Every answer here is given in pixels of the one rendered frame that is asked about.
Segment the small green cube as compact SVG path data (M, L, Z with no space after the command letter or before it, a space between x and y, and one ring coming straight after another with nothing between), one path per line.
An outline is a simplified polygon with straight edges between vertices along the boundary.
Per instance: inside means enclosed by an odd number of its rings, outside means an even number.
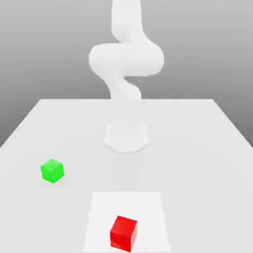
M41 165L42 178L55 183L64 176L63 164L57 160L50 159Z

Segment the small red cube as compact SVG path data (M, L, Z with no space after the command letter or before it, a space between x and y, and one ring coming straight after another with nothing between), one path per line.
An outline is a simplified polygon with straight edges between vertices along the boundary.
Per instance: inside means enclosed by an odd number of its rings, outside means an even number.
M137 236L137 220L117 216L110 230L110 246L131 252Z

